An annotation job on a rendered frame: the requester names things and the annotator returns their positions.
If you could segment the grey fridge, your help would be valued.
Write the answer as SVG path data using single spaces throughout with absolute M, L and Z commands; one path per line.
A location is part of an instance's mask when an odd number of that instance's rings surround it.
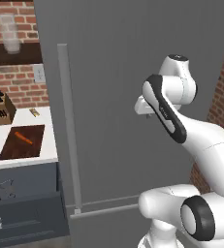
M 185 183 L 193 161 L 156 117 L 136 114 L 144 80 L 170 54 L 189 60 L 198 86 L 181 108 L 208 115 L 224 61 L 224 0 L 34 0 L 70 248 L 137 248 L 150 223 L 139 209 L 72 220 L 73 181 L 58 63 L 67 44 L 81 213 L 137 204 L 143 191 Z

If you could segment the dark wooden cutting board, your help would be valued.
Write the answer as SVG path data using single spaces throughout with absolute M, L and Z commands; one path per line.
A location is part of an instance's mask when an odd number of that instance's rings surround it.
M 29 144 L 16 137 L 15 132 L 20 132 L 33 144 Z M 0 153 L 0 161 L 39 157 L 44 137 L 44 125 L 12 127 Z

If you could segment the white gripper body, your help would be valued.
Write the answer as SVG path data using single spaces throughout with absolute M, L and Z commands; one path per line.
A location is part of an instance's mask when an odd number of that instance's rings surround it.
M 136 114 L 151 116 L 154 114 L 153 108 L 146 102 L 143 96 L 140 96 L 135 103 Z

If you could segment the orange carrot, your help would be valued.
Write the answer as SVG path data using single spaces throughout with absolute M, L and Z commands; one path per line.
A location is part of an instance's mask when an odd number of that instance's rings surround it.
M 19 138 L 19 139 L 21 139 L 21 140 L 23 140 L 23 141 L 25 141 L 25 142 L 27 142 L 27 143 L 29 143 L 31 145 L 33 144 L 33 142 L 30 139 L 26 138 L 20 132 L 15 132 L 15 135 L 16 135 L 17 138 Z

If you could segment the dark wooden shelf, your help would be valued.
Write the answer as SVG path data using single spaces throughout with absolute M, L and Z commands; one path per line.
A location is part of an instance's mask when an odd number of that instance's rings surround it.
M 3 44 L 0 44 L 0 66 L 41 64 L 43 62 L 39 43 L 25 43 L 20 45 L 20 52 L 9 54 Z

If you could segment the clear glass jar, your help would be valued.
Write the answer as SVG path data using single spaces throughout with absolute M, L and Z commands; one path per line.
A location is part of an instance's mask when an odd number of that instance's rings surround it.
M 12 14 L 0 15 L 0 28 L 3 38 L 3 45 L 9 54 L 20 52 L 20 41 L 17 34 L 15 16 Z

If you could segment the white wall outlet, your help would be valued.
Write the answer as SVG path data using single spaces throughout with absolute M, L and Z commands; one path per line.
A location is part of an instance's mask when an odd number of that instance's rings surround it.
M 45 71 L 43 64 L 34 64 L 33 65 L 33 72 L 34 72 L 34 80 L 37 83 L 45 82 Z

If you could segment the dark blue open drawer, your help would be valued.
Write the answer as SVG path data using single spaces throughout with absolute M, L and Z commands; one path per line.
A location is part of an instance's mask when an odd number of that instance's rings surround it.
M 12 179 L 16 196 L 0 189 L 0 248 L 69 233 L 59 170 L 55 163 L 0 170 Z

